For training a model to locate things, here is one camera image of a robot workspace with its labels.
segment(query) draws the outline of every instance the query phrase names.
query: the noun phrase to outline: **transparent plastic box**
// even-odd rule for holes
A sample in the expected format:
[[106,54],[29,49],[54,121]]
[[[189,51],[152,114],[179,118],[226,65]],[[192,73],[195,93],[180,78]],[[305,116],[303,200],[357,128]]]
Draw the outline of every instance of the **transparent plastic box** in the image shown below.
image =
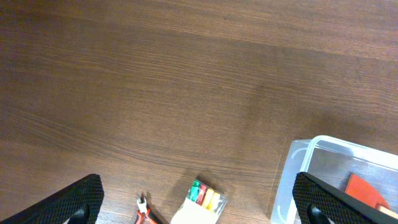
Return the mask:
[[301,223],[292,189],[298,172],[308,172],[345,190],[351,173],[370,183],[398,212],[398,156],[329,136],[295,140],[280,178],[271,223]]

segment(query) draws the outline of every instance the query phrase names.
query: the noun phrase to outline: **box of colored pencils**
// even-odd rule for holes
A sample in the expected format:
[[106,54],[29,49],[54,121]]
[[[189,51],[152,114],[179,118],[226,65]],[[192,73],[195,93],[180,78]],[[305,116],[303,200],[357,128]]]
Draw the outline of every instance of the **box of colored pencils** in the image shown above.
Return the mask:
[[224,195],[199,180],[194,180],[170,224],[215,224],[227,202]]

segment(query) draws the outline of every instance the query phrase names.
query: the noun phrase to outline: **brown tabletop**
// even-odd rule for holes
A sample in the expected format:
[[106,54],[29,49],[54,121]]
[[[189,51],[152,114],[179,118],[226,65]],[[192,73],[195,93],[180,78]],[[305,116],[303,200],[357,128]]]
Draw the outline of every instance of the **brown tabletop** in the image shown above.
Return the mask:
[[0,220],[97,173],[98,223],[141,192],[170,221],[196,177],[270,223],[294,139],[398,154],[395,1],[2,5]]

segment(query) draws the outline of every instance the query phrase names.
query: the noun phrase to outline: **textured black rubber pad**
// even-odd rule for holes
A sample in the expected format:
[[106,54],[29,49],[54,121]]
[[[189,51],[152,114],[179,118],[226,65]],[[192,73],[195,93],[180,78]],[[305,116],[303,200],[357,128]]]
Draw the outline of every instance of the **textured black rubber pad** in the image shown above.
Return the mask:
[[338,223],[398,223],[392,218],[324,181],[306,173],[296,176],[293,198],[302,223],[316,223],[310,211],[319,209],[330,220]]
[[76,213],[71,223],[95,223],[103,199],[100,176],[90,174],[1,223],[62,224]]

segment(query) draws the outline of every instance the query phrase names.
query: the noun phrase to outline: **wire cutter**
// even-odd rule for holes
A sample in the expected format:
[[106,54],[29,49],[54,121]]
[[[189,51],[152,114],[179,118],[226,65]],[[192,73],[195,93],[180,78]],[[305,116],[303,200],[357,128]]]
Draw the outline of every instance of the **wire cutter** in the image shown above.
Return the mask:
[[147,199],[145,197],[137,198],[137,219],[134,224],[141,224],[144,219],[147,219],[150,224],[162,224],[162,222],[153,214],[152,210],[147,206]]

